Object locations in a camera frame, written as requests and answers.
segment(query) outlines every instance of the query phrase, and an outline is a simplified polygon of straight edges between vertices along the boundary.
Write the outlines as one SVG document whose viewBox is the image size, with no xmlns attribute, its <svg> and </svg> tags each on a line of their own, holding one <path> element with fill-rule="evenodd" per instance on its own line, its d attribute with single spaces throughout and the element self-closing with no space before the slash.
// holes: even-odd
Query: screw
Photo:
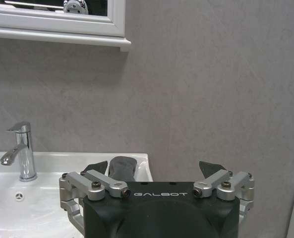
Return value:
<svg viewBox="0 0 294 238">
<path fill-rule="evenodd" d="M 129 197 L 131 194 L 131 191 L 129 189 L 126 189 L 124 191 L 121 192 L 121 197 L 122 198 L 126 198 L 126 197 Z"/>
<path fill-rule="evenodd" d="M 224 187 L 224 188 L 230 188 L 230 187 L 232 186 L 232 184 L 231 184 L 230 182 L 227 182 L 227 181 L 222 182 L 221 185 L 222 185 L 222 187 Z"/>
<path fill-rule="evenodd" d="M 195 189 L 193 189 L 193 195 L 194 195 L 194 197 L 199 198 L 200 196 L 202 196 L 202 191 L 195 188 Z"/>
<path fill-rule="evenodd" d="M 101 186 L 101 182 L 92 182 L 92 188 L 96 188 L 96 187 L 100 187 Z"/>
</svg>

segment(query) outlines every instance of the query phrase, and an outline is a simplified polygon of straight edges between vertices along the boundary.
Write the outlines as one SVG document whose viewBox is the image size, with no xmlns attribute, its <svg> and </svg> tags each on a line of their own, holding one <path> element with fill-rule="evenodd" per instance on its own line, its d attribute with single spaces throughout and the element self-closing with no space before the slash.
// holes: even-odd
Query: faucet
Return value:
<svg viewBox="0 0 294 238">
<path fill-rule="evenodd" d="M 1 164 L 12 165 L 15 158 L 19 157 L 19 180 L 22 182 L 35 180 L 37 173 L 34 166 L 30 123 L 27 121 L 19 122 L 7 131 L 16 133 L 17 145 L 2 156 Z"/>
</svg>

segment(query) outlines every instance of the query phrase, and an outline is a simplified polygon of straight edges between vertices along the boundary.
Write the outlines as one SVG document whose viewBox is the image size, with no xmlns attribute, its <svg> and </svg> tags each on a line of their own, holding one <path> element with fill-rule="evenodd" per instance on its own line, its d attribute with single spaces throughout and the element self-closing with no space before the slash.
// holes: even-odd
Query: sink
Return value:
<svg viewBox="0 0 294 238">
<path fill-rule="evenodd" d="M 135 158 L 136 181 L 152 181 L 147 154 L 35 152 L 38 178 L 30 182 L 19 181 L 17 161 L 0 165 L 0 238 L 83 237 L 60 208 L 59 178 L 116 156 Z"/>
</svg>

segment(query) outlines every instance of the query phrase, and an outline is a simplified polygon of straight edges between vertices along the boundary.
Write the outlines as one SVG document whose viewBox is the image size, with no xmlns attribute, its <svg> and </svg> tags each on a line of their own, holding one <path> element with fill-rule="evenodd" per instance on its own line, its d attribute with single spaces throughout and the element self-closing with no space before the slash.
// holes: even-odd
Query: metal bracket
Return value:
<svg viewBox="0 0 294 238">
<path fill-rule="evenodd" d="M 230 174 L 227 170 L 219 170 L 205 180 L 195 182 L 193 185 L 193 194 L 198 198 L 210 197 L 212 191 L 216 189 L 221 182 L 229 179 Z"/>
<path fill-rule="evenodd" d="M 235 197 L 240 199 L 239 223 L 254 204 L 255 180 L 246 172 L 239 172 L 235 176 L 226 170 L 219 170 L 202 181 L 197 181 L 193 186 L 193 194 L 196 198 L 210 197 L 216 189 L 217 197 L 221 200 L 232 201 Z"/>
<path fill-rule="evenodd" d="M 112 197 L 125 198 L 130 195 L 127 183 L 114 180 L 96 170 L 83 175 L 76 172 L 65 173 L 59 178 L 60 206 L 67 211 L 69 221 L 84 235 L 84 219 L 79 205 L 83 198 L 98 201 L 105 197 L 107 190 Z"/>
<path fill-rule="evenodd" d="M 123 181 L 114 180 L 96 170 L 87 171 L 84 177 L 91 181 L 100 182 L 112 197 L 124 198 L 130 196 L 128 185 Z"/>
</svg>

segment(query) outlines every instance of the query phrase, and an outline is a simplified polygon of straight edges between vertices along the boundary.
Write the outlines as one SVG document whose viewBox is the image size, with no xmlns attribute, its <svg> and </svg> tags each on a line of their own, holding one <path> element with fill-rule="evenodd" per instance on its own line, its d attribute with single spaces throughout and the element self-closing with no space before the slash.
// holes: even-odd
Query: drain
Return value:
<svg viewBox="0 0 294 238">
<path fill-rule="evenodd" d="M 24 199 L 24 196 L 22 192 L 16 192 L 16 195 L 14 196 L 17 202 L 21 202 Z"/>
</svg>

